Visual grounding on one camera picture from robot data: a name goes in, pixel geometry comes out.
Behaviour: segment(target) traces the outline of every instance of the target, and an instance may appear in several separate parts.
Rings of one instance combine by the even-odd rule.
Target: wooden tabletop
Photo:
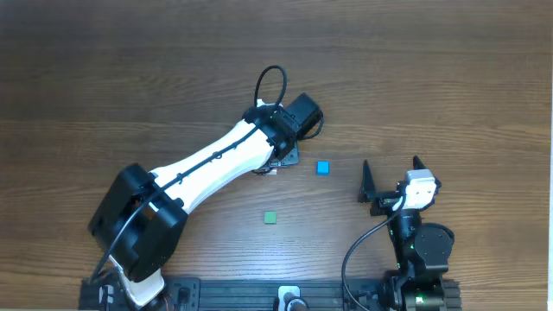
[[[419,155],[443,183],[423,216],[455,232],[446,276],[464,308],[544,310],[550,12],[546,0],[0,3],[0,307],[76,308],[101,256],[86,225],[118,171],[223,136],[279,64],[284,103],[315,99],[321,135],[300,143],[298,166],[243,175],[198,207],[165,274],[337,280],[382,220],[356,202],[362,161],[389,190]],[[268,75],[263,98],[280,81]],[[348,274],[395,264],[382,231]]]

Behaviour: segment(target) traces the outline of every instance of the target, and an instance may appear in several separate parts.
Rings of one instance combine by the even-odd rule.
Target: green cube
[[[277,212],[265,212],[266,225],[275,225],[277,223]]]

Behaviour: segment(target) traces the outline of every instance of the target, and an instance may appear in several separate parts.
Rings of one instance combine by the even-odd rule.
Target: wooden table
[[[551,4],[546,0],[6,1],[0,4],[0,307],[76,308],[101,255],[86,225],[120,169],[223,136],[259,73],[322,107],[299,166],[244,175],[190,217],[171,275],[338,279],[382,219],[356,202],[420,155],[442,180],[425,221],[454,230],[466,310],[547,301]],[[280,85],[267,77],[263,96]],[[330,176],[315,162],[330,161]],[[264,211],[277,225],[264,225]],[[395,266],[379,232],[352,276]]]

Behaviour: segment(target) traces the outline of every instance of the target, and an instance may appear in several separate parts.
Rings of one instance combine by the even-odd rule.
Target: blue block
[[[320,176],[328,176],[330,173],[330,163],[328,161],[317,162],[317,174]]]

